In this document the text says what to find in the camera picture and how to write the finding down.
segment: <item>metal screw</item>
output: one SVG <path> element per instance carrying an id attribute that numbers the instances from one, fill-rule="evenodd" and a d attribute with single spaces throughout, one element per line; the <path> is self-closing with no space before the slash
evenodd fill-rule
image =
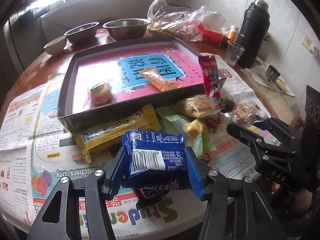
<path id="1" fill-rule="evenodd" d="M 69 178 L 68 178 L 68 177 L 62 177 L 62 178 L 60 179 L 60 181 L 61 181 L 61 183 L 66 183 L 66 182 L 69 181 Z"/>
<path id="2" fill-rule="evenodd" d="M 103 174 L 103 170 L 97 170 L 94 172 L 95 176 L 101 176 Z"/>
<path id="3" fill-rule="evenodd" d="M 218 175 L 218 172 L 216 170 L 210 170 L 209 171 L 209 175 L 210 176 L 217 176 Z"/>
<path id="4" fill-rule="evenodd" d="M 244 177 L 244 181 L 246 183 L 251 183 L 251 182 L 253 182 L 253 179 L 251 177 L 246 176 L 246 177 Z"/>

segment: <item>qr code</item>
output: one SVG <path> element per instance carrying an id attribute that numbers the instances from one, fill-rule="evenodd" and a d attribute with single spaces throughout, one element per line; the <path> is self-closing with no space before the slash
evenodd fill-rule
<path id="1" fill-rule="evenodd" d="M 173 48 L 164 48 L 166 53 L 176 52 Z"/>
<path id="2" fill-rule="evenodd" d="M 132 133 L 130 134 L 130 141 L 132 140 L 141 140 L 141 134 L 140 133 Z"/>

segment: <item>pink book cover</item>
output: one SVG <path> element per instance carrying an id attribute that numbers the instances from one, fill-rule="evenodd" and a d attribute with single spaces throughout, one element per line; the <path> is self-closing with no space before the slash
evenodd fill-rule
<path id="1" fill-rule="evenodd" d="M 108 82 L 112 87 L 112 104 L 139 98 L 160 91 L 139 71 L 156 67 L 167 79 L 174 80 L 184 87 L 203 83 L 198 63 L 171 46 L 156 46 L 130 49 L 90 58 L 79 63 L 73 99 L 73 114 L 97 107 L 89 99 L 88 88 Z"/>

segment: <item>barcode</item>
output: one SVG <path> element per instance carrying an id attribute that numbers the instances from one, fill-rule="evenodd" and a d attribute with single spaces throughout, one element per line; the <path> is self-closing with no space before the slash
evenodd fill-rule
<path id="1" fill-rule="evenodd" d="M 134 149 L 131 173 L 144 169 L 165 170 L 161 151 Z"/>

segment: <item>wall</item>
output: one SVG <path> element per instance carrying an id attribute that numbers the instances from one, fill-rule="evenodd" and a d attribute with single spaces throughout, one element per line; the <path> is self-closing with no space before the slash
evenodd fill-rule
<path id="1" fill-rule="evenodd" d="M 181 5 L 198 9 L 209 9 L 224 15 L 227 22 L 224 27 L 240 26 L 244 11 L 254 0 L 180 0 Z M 315 33 L 299 9 L 290 0 L 265 0 L 269 4 L 270 42 L 259 53 L 259 57 L 276 67 L 289 87 L 296 95 L 296 102 L 302 116 L 306 86 L 310 85 L 320 91 L 320 56 L 313 55 L 303 46 L 306 34 L 315 45 L 319 45 Z"/>
<path id="2" fill-rule="evenodd" d="M 43 17 L 42 24 L 49 42 L 71 28 L 88 22 L 105 23 L 109 19 L 146 18 L 154 0 L 89 0 L 65 6 Z M 179 0 L 166 0 L 177 4 Z"/>

